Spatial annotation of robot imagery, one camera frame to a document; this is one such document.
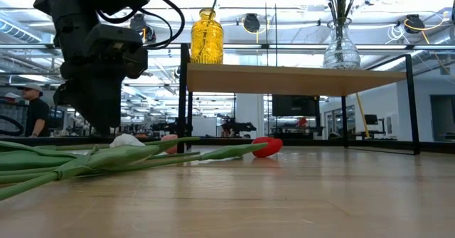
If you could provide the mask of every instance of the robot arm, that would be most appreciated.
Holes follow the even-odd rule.
[[[57,89],[55,103],[73,106],[101,134],[120,125],[122,81],[125,77],[138,78],[147,69],[148,57],[135,30],[101,24],[97,14],[109,22],[125,22],[148,2],[36,0],[33,5],[52,16],[54,44],[65,59],[60,72],[66,82]],[[103,14],[112,15],[126,7],[132,12],[121,19]]]

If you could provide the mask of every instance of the yellow glass vase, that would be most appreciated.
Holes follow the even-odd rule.
[[[223,63],[223,28],[214,20],[215,11],[202,9],[200,20],[191,29],[191,62],[202,64]]]

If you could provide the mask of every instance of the man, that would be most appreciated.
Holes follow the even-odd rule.
[[[49,136],[48,118],[49,106],[40,99],[43,96],[41,86],[36,83],[28,83],[18,87],[22,90],[22,97],[30,102],[27,112],[27,137]]]

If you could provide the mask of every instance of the black shirt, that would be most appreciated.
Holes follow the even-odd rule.
[[[28,106],[26,136],[31,136],[33,134],[33,129],[35,128],[35,123],[38,119],[44,120],[44,128],[38,136],[49,136],[49,106],[39,98],[32,99]]]

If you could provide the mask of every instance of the glass vase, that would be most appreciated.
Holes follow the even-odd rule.
[[[191,29],[191,62],[202,64],[223,63],[223,28],[214,20],[215,11],[202,9],[200,20]]]
[[[331,29],[330,43],[324,54],[324,68],[359,70],[360,55],[357,47],[349,39],[350,18],[341,22],[331,21],[327,25]]]

